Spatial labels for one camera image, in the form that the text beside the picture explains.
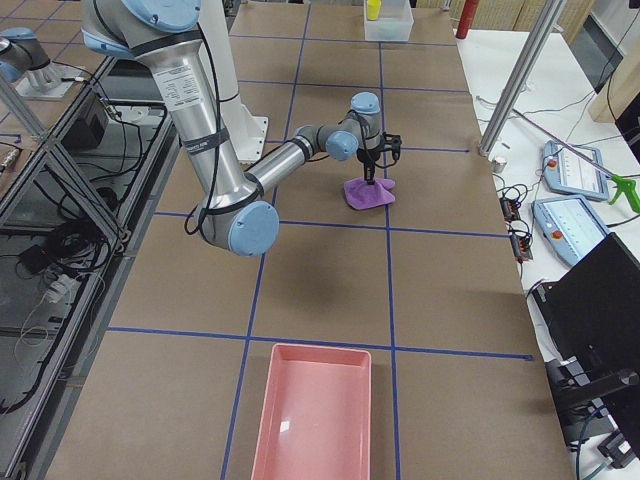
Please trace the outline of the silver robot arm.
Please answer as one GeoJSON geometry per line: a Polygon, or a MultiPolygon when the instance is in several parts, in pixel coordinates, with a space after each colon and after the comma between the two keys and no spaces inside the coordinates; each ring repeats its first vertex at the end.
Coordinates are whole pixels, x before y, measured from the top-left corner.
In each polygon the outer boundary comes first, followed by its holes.
{"type": "Polygon", "coordinates": [[[325,152],[375,164],[386,139],[378,97],[356,94],[336,125],[308,125],[248,170],[242,169],[223,120],[218,72],[199,56],[211,46],[199,26],[199,1],[84,1],[82,33],[92,51],[147,67],[204,189],[195,231],[239,256],[267,252],[280,219],[264,194],[311,157],[325,152]]]}

